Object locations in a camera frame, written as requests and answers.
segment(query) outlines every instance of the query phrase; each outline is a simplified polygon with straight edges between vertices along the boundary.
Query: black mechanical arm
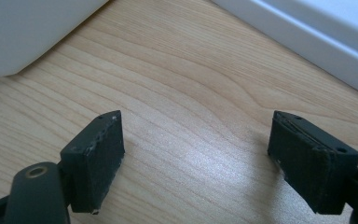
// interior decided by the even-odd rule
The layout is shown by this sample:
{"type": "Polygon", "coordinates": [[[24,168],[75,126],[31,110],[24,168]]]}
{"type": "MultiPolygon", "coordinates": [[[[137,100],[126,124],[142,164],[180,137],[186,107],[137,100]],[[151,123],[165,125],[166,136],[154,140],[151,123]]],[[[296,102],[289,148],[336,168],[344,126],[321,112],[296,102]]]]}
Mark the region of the black mechanical arm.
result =
{"type": "Polygon", "coordinates": [[[76,213],[98,214],[124,157],[121,113],[94,119],[62,151],[61,161],[18,172],[10,195],[0,199],[0,223],[70,223],[76,213]]]}
{"type": "Polygon", "coordinates": [[[313,212],[340,215],[345,203],[358,223],[358,151],[307,120],[275,111],[268,154],[313,212]]]}

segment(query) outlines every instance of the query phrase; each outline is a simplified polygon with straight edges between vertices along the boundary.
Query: wooden floor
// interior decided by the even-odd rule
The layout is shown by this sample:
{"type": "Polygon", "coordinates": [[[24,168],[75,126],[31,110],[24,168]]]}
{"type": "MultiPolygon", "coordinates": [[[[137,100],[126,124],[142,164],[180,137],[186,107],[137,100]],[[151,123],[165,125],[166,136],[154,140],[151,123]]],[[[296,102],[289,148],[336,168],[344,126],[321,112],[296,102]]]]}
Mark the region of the wooden floor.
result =
{"type": "Polygon", "coordinates": [[[125,160],[101,213],[72,223],[349,222],[313,214],[267,146],[282,110],[358,150],[358,91],[206,0],[110,2],[0,77],[0,198],[112,110],[125,160]]]}

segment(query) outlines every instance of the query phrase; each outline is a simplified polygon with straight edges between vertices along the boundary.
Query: white object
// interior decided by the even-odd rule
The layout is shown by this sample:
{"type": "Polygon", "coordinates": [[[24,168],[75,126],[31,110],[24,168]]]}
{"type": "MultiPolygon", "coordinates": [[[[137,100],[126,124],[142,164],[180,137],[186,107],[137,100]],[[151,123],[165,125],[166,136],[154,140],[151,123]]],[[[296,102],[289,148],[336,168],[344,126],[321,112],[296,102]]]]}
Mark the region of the white object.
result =
{"type": "Polygon", "coordinates": [[[358,0],[213,0],[358,90],[358,0]]]}
{"type": "Polygon", "coordinates": [[[108,0],[0,0],[0,76],[20,72],[108,0]]]}

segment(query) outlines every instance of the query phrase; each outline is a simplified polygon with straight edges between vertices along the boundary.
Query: wood grain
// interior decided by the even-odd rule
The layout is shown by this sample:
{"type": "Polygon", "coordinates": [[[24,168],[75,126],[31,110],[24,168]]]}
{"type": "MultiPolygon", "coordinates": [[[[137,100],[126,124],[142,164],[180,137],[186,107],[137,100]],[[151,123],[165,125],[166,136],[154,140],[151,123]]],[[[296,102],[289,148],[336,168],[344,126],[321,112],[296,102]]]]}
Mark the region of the wood grain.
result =
{"type": "Polygon", "coordinates": [[[93,118],[122,111],[126,156],[98,216],[72,223],[348,223],[315,215],[267,156],[274,110],[358,149],[358,91],[209,1],[108,3],[0,77],[0,197],[93,118]]]}

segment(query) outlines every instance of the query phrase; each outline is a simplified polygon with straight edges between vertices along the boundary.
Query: scuffed black plastic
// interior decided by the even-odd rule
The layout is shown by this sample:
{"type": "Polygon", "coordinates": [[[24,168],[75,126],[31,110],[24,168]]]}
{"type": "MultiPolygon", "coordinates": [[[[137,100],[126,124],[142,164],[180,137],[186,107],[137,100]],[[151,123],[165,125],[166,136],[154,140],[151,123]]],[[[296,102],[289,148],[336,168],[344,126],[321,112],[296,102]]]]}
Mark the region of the scuffed black plastic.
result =
{"type": "Polygon", "coordinates": [[[275,111],[268,154],[313,212],[342,213],[344,183],[356,173],[358,151],[299,116],[275,111]]]}
{"type": "Polygon", "coordinates": [[[124,157],[120,111],[93,120],[61,152],[60,166],[77,213],[97,214],[124,157]]]}

